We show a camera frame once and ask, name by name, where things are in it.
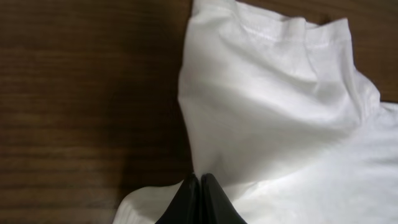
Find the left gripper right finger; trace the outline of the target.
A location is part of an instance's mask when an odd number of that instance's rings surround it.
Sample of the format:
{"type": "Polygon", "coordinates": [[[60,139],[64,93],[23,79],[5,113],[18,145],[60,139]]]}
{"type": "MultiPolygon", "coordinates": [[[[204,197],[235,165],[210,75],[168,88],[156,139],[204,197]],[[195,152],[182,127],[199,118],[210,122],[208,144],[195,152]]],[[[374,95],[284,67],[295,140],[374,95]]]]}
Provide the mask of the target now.
{"type": "Polygon", "coordinates": [[[201,177],[202,217],[205,224],[246,224],[213,174],[201,177]]]}

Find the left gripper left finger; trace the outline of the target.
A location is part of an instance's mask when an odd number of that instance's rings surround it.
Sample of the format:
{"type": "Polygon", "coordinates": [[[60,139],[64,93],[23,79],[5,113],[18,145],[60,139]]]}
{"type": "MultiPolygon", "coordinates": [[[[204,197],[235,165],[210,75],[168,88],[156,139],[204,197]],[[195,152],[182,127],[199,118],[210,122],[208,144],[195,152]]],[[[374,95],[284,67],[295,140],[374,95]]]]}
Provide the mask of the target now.
{"type": "Polygon", "coordinates": [[[200,212],[199,181],[195,174],[190,174],[155,224],[199,224],[200,212]]]}

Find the white t-shirt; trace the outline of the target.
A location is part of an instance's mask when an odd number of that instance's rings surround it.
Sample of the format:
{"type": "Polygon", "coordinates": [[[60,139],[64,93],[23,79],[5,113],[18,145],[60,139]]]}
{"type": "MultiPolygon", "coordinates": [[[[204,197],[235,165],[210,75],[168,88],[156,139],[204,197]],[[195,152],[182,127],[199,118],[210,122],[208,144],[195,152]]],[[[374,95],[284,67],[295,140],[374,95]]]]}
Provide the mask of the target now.
{"type": "MultiPolygon", "coordinates": [[[[193,171],[246,223],[396,223],[397,105],[353,61],[348,21],[194,1],[178,82],[193,171]]],[[[182,182],[144,187],[115,223],[155,223],[182,182]]]]}

